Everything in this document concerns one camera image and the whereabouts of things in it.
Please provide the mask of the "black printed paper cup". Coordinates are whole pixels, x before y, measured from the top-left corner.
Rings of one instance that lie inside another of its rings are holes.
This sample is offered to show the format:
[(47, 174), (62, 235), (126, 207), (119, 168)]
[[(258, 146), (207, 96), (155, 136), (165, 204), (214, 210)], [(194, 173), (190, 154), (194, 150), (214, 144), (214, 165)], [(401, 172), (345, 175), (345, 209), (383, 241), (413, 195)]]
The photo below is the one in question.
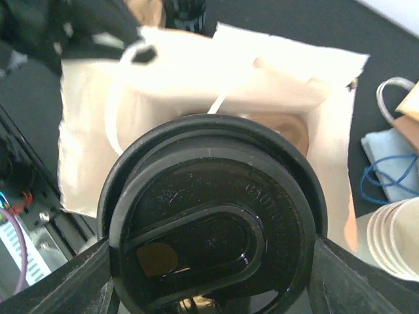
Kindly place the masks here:
[(206, 0), (166, 0), (166, 27), (202, 33), (206, 23)]

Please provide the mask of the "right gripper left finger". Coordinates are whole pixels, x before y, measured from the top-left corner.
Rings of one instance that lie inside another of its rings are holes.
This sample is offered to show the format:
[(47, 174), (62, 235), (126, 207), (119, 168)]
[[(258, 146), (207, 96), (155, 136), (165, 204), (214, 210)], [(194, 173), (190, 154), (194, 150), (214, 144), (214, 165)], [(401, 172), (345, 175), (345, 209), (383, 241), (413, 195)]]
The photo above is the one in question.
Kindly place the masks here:
[(1, 303), (1, 313), (117, 313), (120, 300), (103, 238), (38, 283)]

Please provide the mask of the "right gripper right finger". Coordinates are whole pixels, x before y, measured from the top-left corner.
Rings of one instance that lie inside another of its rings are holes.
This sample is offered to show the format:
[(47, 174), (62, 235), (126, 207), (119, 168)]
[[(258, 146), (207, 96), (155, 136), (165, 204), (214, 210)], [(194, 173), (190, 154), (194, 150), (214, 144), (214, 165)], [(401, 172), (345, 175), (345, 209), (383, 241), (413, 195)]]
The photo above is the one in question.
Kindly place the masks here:
[(308, 296), (314, 313), (418, 313), (418, 283), (370, 266), (316, 239)]

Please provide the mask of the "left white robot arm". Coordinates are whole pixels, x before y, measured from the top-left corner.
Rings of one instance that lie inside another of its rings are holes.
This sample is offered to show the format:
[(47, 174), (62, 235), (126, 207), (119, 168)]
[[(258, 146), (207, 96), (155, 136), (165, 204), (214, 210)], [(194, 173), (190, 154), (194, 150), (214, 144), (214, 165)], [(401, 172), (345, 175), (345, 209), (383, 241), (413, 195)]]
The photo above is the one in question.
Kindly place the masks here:
[(1, 1), (1, 42), (61, 72), (61, 57), (82, 37), (138, 40), (139, 21), (124, 1)]

